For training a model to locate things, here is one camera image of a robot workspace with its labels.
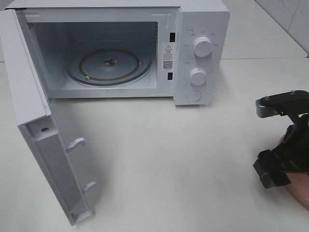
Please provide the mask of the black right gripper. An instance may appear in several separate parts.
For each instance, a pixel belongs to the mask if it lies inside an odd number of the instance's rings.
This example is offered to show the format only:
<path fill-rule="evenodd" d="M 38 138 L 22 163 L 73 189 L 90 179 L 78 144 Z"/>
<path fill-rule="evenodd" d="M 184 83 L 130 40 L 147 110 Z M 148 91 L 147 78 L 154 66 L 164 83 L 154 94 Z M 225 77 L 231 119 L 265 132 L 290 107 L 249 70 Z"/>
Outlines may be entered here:
<path fill-rule="evenodd" d="M 290 125 L 274 149 L 261 151 L 253 167 L 266 189 L 290 184 L 288 174 L 308 174 L 309 115 Z"/>

